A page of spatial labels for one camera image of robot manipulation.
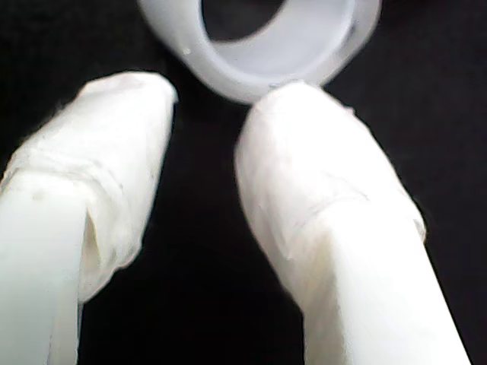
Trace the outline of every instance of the white paper wrap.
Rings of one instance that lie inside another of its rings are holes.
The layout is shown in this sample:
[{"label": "white paper wrap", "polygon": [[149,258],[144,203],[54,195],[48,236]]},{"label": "white paper wrap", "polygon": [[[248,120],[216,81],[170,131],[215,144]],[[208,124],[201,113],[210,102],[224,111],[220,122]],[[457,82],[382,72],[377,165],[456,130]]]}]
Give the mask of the white paper wrap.
[{"label": "white paper wrap", "polygon": [[173,86],[157,74],[92,81],[8,164],[2,187],[18,171],[41,171],[74,181],[84,198],[80,301],[92,298],[140,250],[176,99]]},{"label": "white paper wrap", "polygon": [[368,128],[304,82],[261,99],[235,152],[249,225],[304,313],[308,365],[466,365],[419,210]]}]

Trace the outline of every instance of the transparent tape roll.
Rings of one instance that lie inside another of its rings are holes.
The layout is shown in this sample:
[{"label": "transparent tape roll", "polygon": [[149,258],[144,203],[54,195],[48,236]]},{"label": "transparent tape roll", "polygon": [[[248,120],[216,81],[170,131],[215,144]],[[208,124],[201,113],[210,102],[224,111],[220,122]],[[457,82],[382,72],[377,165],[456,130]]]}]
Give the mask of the transparent tape roll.
[{"label": "transparent tape roll", "polygon": [[216,93],[254,103],[293,80],[325,84],[361,49],[380,0],[286,0],[273,19],[236,41],[213,41],[202,0],[138,0],[172,52]]}]

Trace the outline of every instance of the white tape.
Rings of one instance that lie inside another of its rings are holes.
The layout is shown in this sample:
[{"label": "white tape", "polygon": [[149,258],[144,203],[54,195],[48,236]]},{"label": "white tape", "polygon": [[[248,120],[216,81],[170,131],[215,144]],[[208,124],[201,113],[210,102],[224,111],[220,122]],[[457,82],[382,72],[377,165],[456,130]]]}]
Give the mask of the white tape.
[{"label": "white tape", "polygon": [[287,0],[256,33],[213,42],[202,0],[138,2],[154,32],[199,79],[243,103],[289,81],[327,82],[365,44],[380,10],[380,0]]},{"label": "white tape", "polygon": [[86,216],[75,184],[60,176],[19,171],[2,189],[0,363],[76,363]]},{"label": "white tape", "polygon": [[76,100],[12,156],[18,171],[76,182],[88,207],[80,301],[89,300],[137,255],[172,126],[173,86],[160,75],[127,72],[88,83]]},{"label": "white tape", "polygon": [[249,225],[304,313],[308,365],[467,365],[425,225],[369,130],[317,87],[251,110],[235,154]]}]

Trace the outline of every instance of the black background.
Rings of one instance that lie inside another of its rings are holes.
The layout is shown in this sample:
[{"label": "black background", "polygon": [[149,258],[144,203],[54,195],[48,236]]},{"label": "black background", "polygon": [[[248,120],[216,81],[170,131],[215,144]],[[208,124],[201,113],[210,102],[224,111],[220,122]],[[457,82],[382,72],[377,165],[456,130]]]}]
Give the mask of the black background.
[{"label": "black background", "polygon": [[[207,0],[208,32],[245,35],[277,3]],[[384,0],[372,40],[326,86],[371,127],[422,208],[475,365],[487,363],[486,21],[483,0]],[[86,81],[127,69],[167,76],[180,103],[142,254],[85,306],[79,363],[302,364],[300,311],[235,188],[247,108],[203,87],[135,1],[0,0],[0,164]]]}]

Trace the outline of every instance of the cylindrical object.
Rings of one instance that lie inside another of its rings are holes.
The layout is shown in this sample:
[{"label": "cylindrical object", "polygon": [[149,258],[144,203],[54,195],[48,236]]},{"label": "cylindrical object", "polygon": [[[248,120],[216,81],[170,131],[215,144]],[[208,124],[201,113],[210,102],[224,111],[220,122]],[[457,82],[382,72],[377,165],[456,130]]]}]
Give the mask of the cylindrical object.
[{"label": "cylindrical object", "polygon": [[261,30],[209,39],[202,0],[138,0],[157,36],[213,91],[253,103],[293,80],[323,84],[364,45],[380,0],[286,0]]}]

